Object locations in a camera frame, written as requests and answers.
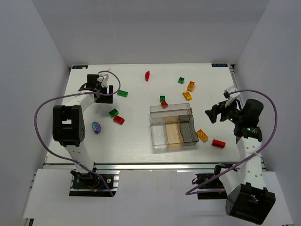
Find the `red lego brick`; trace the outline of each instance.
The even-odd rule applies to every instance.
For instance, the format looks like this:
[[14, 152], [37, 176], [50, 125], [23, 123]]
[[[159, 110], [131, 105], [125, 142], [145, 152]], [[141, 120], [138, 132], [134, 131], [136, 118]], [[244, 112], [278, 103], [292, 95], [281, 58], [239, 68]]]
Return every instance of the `red lego brick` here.
[[211, 145], [224, 148], [226, 146], [226, 143], [219, 140], [213, 140]]
[[146, 72], [145, 73], [145, 80], [148, 81], [150, 77], [150, 72]]
[[161, 103], [161, 106], [162, 106], [163, 108], [167, 108], [167, 107], [168, 107], [168, 104], [166, 103], [166, 101], [163, 101], [163, 102]]
[[117, 122], [118, 124], [122, 125], [124, 123], [124, 119], [121, 118], [120, 116], [116, 115], [114, 118], [113, 118], [113, 121], [114, 122]]

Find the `white wall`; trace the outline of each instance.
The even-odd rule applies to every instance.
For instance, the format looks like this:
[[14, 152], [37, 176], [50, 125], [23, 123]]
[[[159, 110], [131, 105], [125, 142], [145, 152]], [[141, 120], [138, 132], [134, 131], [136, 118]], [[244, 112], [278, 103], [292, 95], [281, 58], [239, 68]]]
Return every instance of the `white wall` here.
[[32, 0], [68, 66], [234, 64], [269, 0]]
[[[301, 224], [300, 65], [301, 1], [271, 0], [238, 60], [236, 74], [240, 88], [262, 91], [277, 106], [277, 132], [263, 157], [276, 172], [295, 224]], [[274, 116], [271, 105], [264, 104], [260, 126], [267, 140]]]
[[[1, 0], [0, 31], [0, 224], [16, 226], [46, 154], [33, 115], [44, 100], [63, 93], [68, 69], [30, 0]], [[49, 104], [39, 117], [46, 141], [51, 115]]]

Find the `cable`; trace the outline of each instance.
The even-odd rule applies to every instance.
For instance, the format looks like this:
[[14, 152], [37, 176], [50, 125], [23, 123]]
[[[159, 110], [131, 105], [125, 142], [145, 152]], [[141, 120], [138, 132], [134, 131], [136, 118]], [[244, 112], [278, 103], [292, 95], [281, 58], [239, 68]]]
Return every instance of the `cable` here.
[[[242, 89], [242, 90], [237, 90], [237, 91], [231, 92], [231, 93], [229, 93], [229, 94], [234, 94], [234, 93], [238, 93], [238, 92], [253, 92], [253, 93], [258, 93], [258, 94], [264, 96], [265, 98], [267, 98], [267, 99], [270, 101], [270, 103], [272, 104], [272, 106], [273, 106], [274, 113], [275, 113], [274, 129], [273, 129], [273, 131], [272, 131], [271, 136], [270, 136], [269, 139], [267, 140], [267, 142], [266, 142], [261, 148], [259, 148], [259, 149], [256, 151], [256, 153], [260, 153], [260, 152], [261, 152], [261, 151], [262, 151], [262, 150], [263, 150], [263, 149], [271, 142], [272, 138], [273, 138], [274, 135], [275, 135], [276, 128], [277, 128], [277, 123], [278, 123], [278, 114], [277, 114], [276, 106], [275, 106], [274, 102], [272, 101], [272, 99], [271, 99], [270, 97], [268, 97], [268, 96], [265, 95], [264, 93], [261, 93], [261, 92], [259, 92], [259, 91], [257, 91], [257, 90], [253, 90], [253, 89]], [[190, 189], [188, 192], [185, 193], [185, 195], [198, 194], [198, 193], [208, 193], [208, 192], [218, 192], [217, 190], [205, 190], [205, 191], [196, 191], [196, 192], [193, 192], [193, 191], [196, 190], [196, 189], [198, 189], [198, 188], [200, 188], [200, 187], [202, 187], [202, 186], [204, 186], [204, 185], [206, 185], [206, 184], [208, 184], [208, 183], [210, 183], [211, 181], [213, 181], [213, 180], [219, 178], [220, 176], [222, 176], [222, 175], [228, 173], [229, 171], [235, 169], [236, 167], [238, 167], [238, 166], [241, 165], [242, 163], [244, 163], [244, 162], [250, 160], [251, 158], [253, 158], [255, 155], [256, 155], [255, 153], [251, 154], [250, 156], [248, 156], [248, 157], [246, 157], [245, 159], [239, 161], [238, 163], [236, 163], [235, 165], [231, 166], [230, 168], [228, 168], [228, 169], [225, 170], [224, 172], [222, 172], [222, 173], [220, 173], [220, 174], [218, 174], [218, 175], [215, 175], [214, 177], [210, 178], [209, 180], [204, 181], [203, 183], [201, 183], [201, 184], [195, 186], [194, 188]]]
[[100, 187], [98, 187], [97, 190], [100, 190], [100, 189], [102, 189], [103, 187], [104, 187], [104, 184], [101, 185]]
[[234, 100], [237, 104], [238, 104], [238, 108], [240, 111], [242, 111], [243, 109], [241, 108], [241, 104], [240, 104], [240, 101], [239, 100]]
[[[118, 89], [117, 89], [115, 92], [109, 93], [109, 94], [98, 93], [98, 92], [86, 92], [85, 94], [98, 94], [98, 95], [103, 95], [103, 96], [112, 96], [112, 95], [118, 93], [118, 91], [119, 91], [120, 88], [121, 88], [121, 83], [120, 83], [119, 78], [118, 78], [113, 72], [109, 72], [109, 71], [101, 71], [101, 73], [102, 73], [102, 72], [110, 73], [110, 74], [112, 74], [112, 75], [117, 79], [118, 84], [119, 84]], [[106, 186], [106, 188], [107, 188], [108, 191], [110, 192], [111, 196], [113, 197], [114, 195], [113, 195], [112, 191], [110, 190], [110, 188], [108, 187], [108, 185], [107, 185], [107, 183], [105, 182], [104, 178], [103, 178], [100, 174], [98, 174], [98, 173], [96, 173], [96, 172], [93, 172], [93, 171], [89, 170], [86, 166], [84, 166], [83, 164], [81, 164], [81, 163], [78, 162], [77, 160], [74, 160], [74, 159], [71, 159], [71, 158], [67, 158], [67, 157], [60, 156], [60, 155], [54, 153], [53, 151], [51, 151], [51, 150], [47, 147], [47, 145], [44, 143], [44, 141], [43, 141], [43, 139], [42, 139], [42, 137], [41, 137], [41, 135], [40, 135], [40, 132], [39, 132], [39, 130], [38, 130], [38, 125], [37, 125], [38, 112], [39, 112], [39, 110], [40, 110], [45, 104], [47, 104], [47, 103], [49, 103], [49, 102], [51, 102], [51, 101], [54, 101], [54, 100], [58, 100], [58, 99], [66, 98], [66, 97], [75, 97], [75, 96], [79, 96], [79, 95], [81, 95], [81, 93], [69, 94], [69, 95], [66, 95], [66, 96], [54, 97], [54, 98], [52, 98], [52, 99], [49, 99], [49, 100], [43, 102], [40, 106], [38, 106], [36, 112], [34, 113], [34, 119], [33, 119], [34, 129], [35, 129], [35, 131], [36, 131], [36, 133], [37, 133], [38, 139], [39, 139], [39, 141], [41, 142], [42, 146], [43, 146], [50, 154], [52, 154], [52, 155], [54, 155], [55, 157], [58, 157], [58, 158], [60, 158], [60, 159], [65, 159], [65, 160], [74, 162], [75, 164], [78, 164], [79, 166], [81, 166], [84, 170], [86, 170], [86, 171], [88, 171], [88, 172], [90, 172], [90, 173], [93, 173], [94, 175], [98, 176], [98, 177], [103, 181], [104, 185]]]

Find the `lego brick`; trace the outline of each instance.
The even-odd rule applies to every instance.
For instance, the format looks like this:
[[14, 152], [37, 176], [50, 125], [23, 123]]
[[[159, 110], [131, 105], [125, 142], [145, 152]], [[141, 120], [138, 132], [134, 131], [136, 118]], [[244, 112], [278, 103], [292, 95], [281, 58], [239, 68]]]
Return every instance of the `lego brick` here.
[[206, 142], [209, 138], [201, 129], [197, 132], [197, 135], [203, 142]]
[[117, 95], [118, 95], [118, 96], [122, 96], [122, 97], [127, 97], [127, 96], [128, 96], [128, 92], [119, 90], [118, 93], [117, 93]]
[[96, 133], [96, 134], [98, 134], [98, 133], [100, 133], [100, 132], [102, 131], [101, 126], [100, 126], [99, 123], [96, 122], [96, 121], [94, 121], [94, 122], [91, 124], [91, 126], [92, 126], [92, 129], [93, 129], [94, 133]]
[[122, 125], [124, 123], [124, 118], [121, 118], [120, 116], [116, 115], [114, 118], [113, 118], [113, 121], [114, 122], [117, 122], [118, 124]]
[[118, 115], [119, 112], [114, 108], [112, 111], [109, 112], [109, 114], [114, 117], [115, 115]]
[[167, 107], [168, 107], [168, 104], [166, 103], [166, 101], [163, 101], [163, 102], [161, 103], [161, 106], [162, 106], [163, 108], [167, 108]]
[[160, 96], [160, 102], [162, 103], [163, 101], [165, 101], [165, 96]]
[[224, 148], [226, 146], [226, 143], [222, 142], [220, 140], [213, 140], [211, 145], [216, 146], [216, 147], [220, 147], [220, 148]]
[[149, 77], [150, 77], [150, 72], [146, 72], [145, 73], [145, 80], [149, 81]]
[[190, 82], [189, 82], [189, 85], [188, 85], [188, 87], [187, 87], [187, 90], [188, 90], [188, 91], [191, 92], [191, 91], [193, 90], [194, 83], [195, 83], [195, 82], [193, 82], [193, 81], [190, 81]]
[[183, 84], [184, 83], [184, 78], [180, 77], [178, 83]]
[[192, 97], [188, 91], [183, 92], [183, 95], [187, 101], [192, 99]]

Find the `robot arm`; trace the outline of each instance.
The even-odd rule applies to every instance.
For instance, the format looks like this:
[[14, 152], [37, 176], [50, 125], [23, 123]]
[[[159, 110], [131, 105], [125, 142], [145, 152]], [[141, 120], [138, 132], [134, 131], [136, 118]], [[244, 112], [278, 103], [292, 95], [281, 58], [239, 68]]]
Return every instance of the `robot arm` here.
[[[56, 105], [53, 108], [52, 134], [54, 140], [58, 141], [68, 151], [72, 159], [94, 172], [96, 172], [95, 163], [88, 155], [84, 144], [85, 124], [83, 112], [94, 102], [113, 103], [113, 96], [85, 93], [92, 91], [107, 94], [107, 80], [107, 74], [88, 74], [87, 83], [79, 89], [82, 95], [76, 96], [65, 105]], [[113, 93], [113, 86], [109, 86], [109, 93]], [[76, 171], [71, 171], [71, 174], [74, 176], [74, 187], [82, 187], [82, 184], [84, 184], [84, 186], [91, 188], [100, 182], [96, 175], [88, 173], [78, 164], [76, 164]]]
[[[242, 110], [237, 109], [234, 102], [239, 95], [230, 92], [237, 91], [235, 87], [225, 90], [224, 96], [227, 101], [214, 105], [211, 110], [205, 111], [212, 123], [221, 114], [220, 121], [229, 119], [235, 124], [234, 135], [236, 136], [240, 159], [244, 159], [255, 153], [262, 142], [262, 134], [257, 126], [259, 116], [263, 110], [263, 104], [254, 99], [248, 99]], [[214, 169], [217, 175], [224, 172], [232, 165], [219, 164]], [[276, 199], [275, 194], [267, 190], [262, 177], [261, 156], [258, 154], [241, 165], [240, 172], [231, 170], [219, 177], [228, 195], [226, 200], [227, 215], [262, 224], [273, 207]]]

